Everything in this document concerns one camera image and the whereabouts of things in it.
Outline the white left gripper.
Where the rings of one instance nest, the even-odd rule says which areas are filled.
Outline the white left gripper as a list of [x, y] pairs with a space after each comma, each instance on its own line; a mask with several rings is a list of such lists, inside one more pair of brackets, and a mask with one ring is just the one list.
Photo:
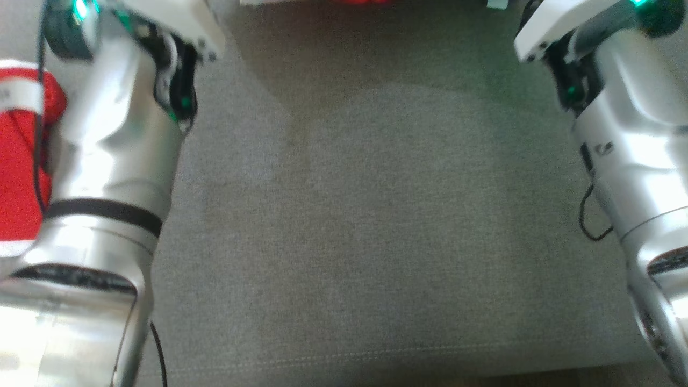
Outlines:
[[110, 9], [155, 63], [153, 96], [182, 132], [198, 112], [196, 68], [222, 58], [226, 38], [207, 1], [113, 1]]

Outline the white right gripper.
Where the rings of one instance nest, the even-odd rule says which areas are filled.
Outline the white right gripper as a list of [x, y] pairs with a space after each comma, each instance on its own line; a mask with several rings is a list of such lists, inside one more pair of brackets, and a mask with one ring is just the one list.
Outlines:
[[632, 1], [530, 1], [514, 52], [521, 63], [543, 63], [561, 108], [582, 113], [604, 87], [603, 59], [634, 25]]

